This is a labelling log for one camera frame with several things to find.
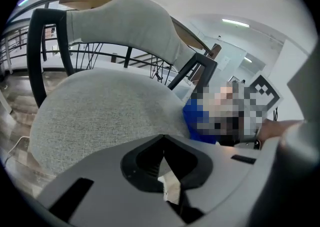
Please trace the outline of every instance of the chair seat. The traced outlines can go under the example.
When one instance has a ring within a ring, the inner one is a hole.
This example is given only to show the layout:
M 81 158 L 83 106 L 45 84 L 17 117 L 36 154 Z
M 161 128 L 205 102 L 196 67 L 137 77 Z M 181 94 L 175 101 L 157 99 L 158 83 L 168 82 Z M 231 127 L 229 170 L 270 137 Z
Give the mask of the chair seat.
M 65 79 L 42 103 L 29 148 L 59 174 L 85 156 L 156 134 L 189 137 L 183 102 L 147 76 L 85 70 Z

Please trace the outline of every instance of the black metal frame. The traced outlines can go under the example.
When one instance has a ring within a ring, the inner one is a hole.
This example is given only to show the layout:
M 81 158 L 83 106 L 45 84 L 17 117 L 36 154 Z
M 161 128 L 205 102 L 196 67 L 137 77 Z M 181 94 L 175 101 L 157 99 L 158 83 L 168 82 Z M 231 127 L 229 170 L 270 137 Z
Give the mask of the black metal frame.
M 26 48 L 26 57 L 27 57 L 27 68 L 28 68 L 28 74 L 29 74 L 29 80 L 31 84 L 31 89 L 36 101 L 36 104 L 38 107 L 41 106 L 42 102 L 45 100 L 47 97 L 44 82 L 43 82 L 43 77 L 42 77 L 42 72 L 41 72 L 41 50 L 40 50 L 40 44 L 43 43 L 43 34 L 44 34 L 44 29 L 46 28 L 45 25 L 51 25 L 54 24 L 56 25 L 56 35 L 57 35 L 57 42 L 58 42 L 58 47 L 60 51 L 60 56 L 63 62 L 63 66 L 65 68 L 65 71 L 68 76 L 72 75 L 75 73 L 75 70 L 73 68 L 71 58 L 70 58 L 70 52 L 73 52 L 73 50 L 69 50 L 69 42 L 68 42 L 68 36 L 67 36 L 67 12 L 64 10 L 57 10 L 57 9 L 47 9 L 47 8 L 38 8 L 35 9 L 31 20 L 30 20 L 30 25 L 29 25 L 29 30 L 28 30 L 28 36 L 27 36 L 27 48 Z M 96 50 L 92 52 L 91 59 L 90 59 L 90 53 L 88 49 L 88 59 L 89 63 L 86 69 L 91 69 L 92 68 L 92 59 L 94 57 L 95 52 L 98 49 L 98 46 L 96 47 Z M 83 57 L 81 61 L 81 66 L 80 70 L 82 70 L 82 64 L 83 60 L 85 57 L 85 53 L 87 52 L 87 48 L 89 47 L 89 44 L 86 45 L 86 49 L 83 52 Z M 132 47 L 128 47 L 127 53 L 124 58 L 124 67 L 127 68 L 129 61 L 131 60 L 131 52 L 132 52 Z M 76 58 L 76 69 L 77 64 L 78 64 L 78 53 L 82 52 L 80 50 L 76 51 L 77 52 L 77 58 Z M 103 53 L 102 55 L 109 55 L 113 56 L 112 54 L 108 53 Z M 153 72 L 155 72 L 155 69 L 157 68 L 156 72 L 154 75 L 151 75 L 151 78 L 153 79 L 154 76 L 158 74 L 159 69 L 162 67 L 162 72 L 163 72 L 163 64 L 162 62 L 161 65 L 158 65 L 158 57 L 156 56 L 156 65 L 154 65 Z M 210 59 L 209 57 L 204 56 L 203 54 L 200 53 L 195 53 L 194 56 L 187 62 L 187 64 L 181 69 L 181 71 L 178 73 L 178 75 L 173 79 L 173 81 L 168 85 L 168 88 L 173 90 L 178 83 L 187 76 L 187 74 L 192 70 L 192 68 L 197 64 L 203 65 L 204 72 L 198 82 L 198 84 L 195 87 L 195 92 L 200 92 L 203 87 L 206 87 L 216 69 L 217 63 Z M 157 75 L 158 81 L 161 80 L 162 82 L 162 74 L 161 77 Z
M 56 25 L 58 46 L 67 75 L 70 76 L 75 73 L 69 56 L 67 12 L 57 9 L 35 9 L 29 24 L 26 42 L 26 63 L 32 93 L 38 107 L 47 97 L 41 71 L 40 44 L 44 26 L 50 24 Z

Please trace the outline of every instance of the fabric upholstery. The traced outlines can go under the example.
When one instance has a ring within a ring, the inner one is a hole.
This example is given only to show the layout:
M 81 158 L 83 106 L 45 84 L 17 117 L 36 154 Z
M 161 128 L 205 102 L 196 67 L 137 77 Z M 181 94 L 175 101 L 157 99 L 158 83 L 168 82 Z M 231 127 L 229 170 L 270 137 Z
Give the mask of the fabric upholstery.
M 135 139 L 189 137 L 184 104 L 147 76 L 85 70 L 69 76 L 42 103 L 31 127 L 30 151 L 59 174 L 85 156 Z
M 100 7 L 67 11 L 67 36 L 74 43 L 133 47 L 175 66 L 195 54 L 178 36 L 168 12 L 151 0 L 112 0 Z

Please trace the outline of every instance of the cable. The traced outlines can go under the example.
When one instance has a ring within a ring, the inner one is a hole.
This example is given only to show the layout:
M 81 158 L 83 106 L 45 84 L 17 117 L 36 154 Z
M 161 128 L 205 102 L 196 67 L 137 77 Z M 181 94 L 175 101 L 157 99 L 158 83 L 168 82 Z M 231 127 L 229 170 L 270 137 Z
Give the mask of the cable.
M 86 51 L 87 51 L 87 48 L 88 48 L 88 47 L 89 47 L 89 44 L 86 44 L 85 49 L 84 49 L 84 53 L 83 53 L 83 56 L 82 56 L 80 71 L 82 70 L 82 64 L 83 64 L 83 62 L 84 62 L 84 58 L 85 58 Z
M 97 60 L 97 58 L 98 58 L 98 55 L 99 55 L 100 50 L 102 49 L 102 46 L 103 46 L 103 45 L 104 45 L 104 44 L 103 44 L 103 43 L 101 43 L 100 49 L 99 49 L 98 53 L 96 53 L 96 57 L 95 57 L 95 60 L 94 60 L 93 66 L 92 66 L 92 70 L 93 70 L 93 69 L 94 69 L 94 67 L 95 67 L 96 60 Z
M 94 55 L 96 54 L 96 51 L 97 51 L 97 49 L 98 49 L 98 47 L 100 46 L 100 43 L 96 46 L 96 48 L 95 48 L 95 50 L 94 50 L 94 52 L 91 54 L 91 58 L 90 58 L 90 60 L 89 60 L 89 63 L 88 63 L 88 65 L 86 66 L 86 69 L 92 69 L 92 58 L 94 57 Z
M 273 111 L 273 121 L 278 120 L 278 107 Z
M 17 145 L 19 144 L 19 142 L 21 141 L 22 138 L 30 138 L 30 137 L 29 137 L 29 136 L 21 136 L 21 137 L 19 138 L 19 140 L 15 143 L 15 145 L 11 148 L 11 150 L 9 150 L 9 151 L 7 152 L 8 157 L 7 157 L 7 158 L 5 159 L 5 161 L 4 161 L 4 164 L 3 164 L 4 167 L 6 167 L 6 164 L 7 164 L 8 159 L 10 159 L 11 156 L 12 156 L 12 155 L 10 155 L 10 152 L 12 152 L 13 149 L 17 147 Z
M 78 55 L 79 55 L 80 44 L 78 45 L 78 50 L 76 52 L 76 61 L 75 61 L 75 72 L 78 70 Z

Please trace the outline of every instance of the wooden floor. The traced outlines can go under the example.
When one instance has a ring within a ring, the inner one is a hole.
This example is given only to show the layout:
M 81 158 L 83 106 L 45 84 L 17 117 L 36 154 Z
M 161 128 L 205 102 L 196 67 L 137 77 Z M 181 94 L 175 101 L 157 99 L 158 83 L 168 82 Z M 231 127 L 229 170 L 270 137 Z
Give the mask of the wooden floor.
M 45 90 L 49 94 L 67 74 L 65 72 L 44 72 Z M 8 114 L 0 104 L 0 158 L 2 165 L 20 137 L 28 137 L 31 125 L 38 111 L 27 72 L 8 75 L 0 83 L 0 89 L 12 108 Z M 17 188 L 36 197 L 55 176 L 45 172 L 32 154 L 28 152 L 29 139 L 22 138 L 10 153 L 5 169 Z

